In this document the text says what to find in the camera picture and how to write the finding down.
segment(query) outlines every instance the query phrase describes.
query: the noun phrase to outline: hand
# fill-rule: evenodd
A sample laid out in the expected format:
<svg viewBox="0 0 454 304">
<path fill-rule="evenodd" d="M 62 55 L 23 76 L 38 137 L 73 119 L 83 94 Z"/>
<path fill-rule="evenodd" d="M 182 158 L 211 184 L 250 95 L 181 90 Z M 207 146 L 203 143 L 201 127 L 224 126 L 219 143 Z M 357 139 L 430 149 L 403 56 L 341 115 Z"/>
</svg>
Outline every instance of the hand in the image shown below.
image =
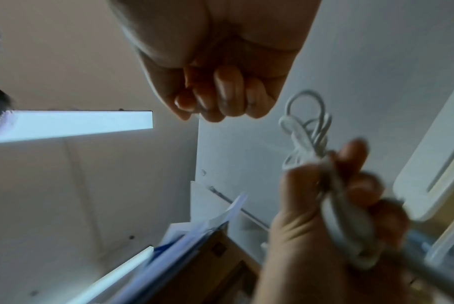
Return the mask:
<svg viewBox="0 0 454 304">
<path fill-rule="evenodd" d="M 157 96 L 187 120 L 265 116 L 320 0 L 109 0 Z"/>
<path fill-rule="evenodd" d="M 352 203 L 367 208 L 377 237 L 399 247 L 409 219 L 401 206 L 381 200 L 383 186 L 360 172 L 368 155 L 365 142 L 347 144 L 335 160 Z M 317 165 L 286 172 L 280 186 L 281 208 L 270 229 L 269 250 L 256 294 L 257 303 L 407 302 L 407 285 L 395 265 L 381 260 L 374 269 L 349 268 L 331 241 L 320 213 Z"/>
</svg>

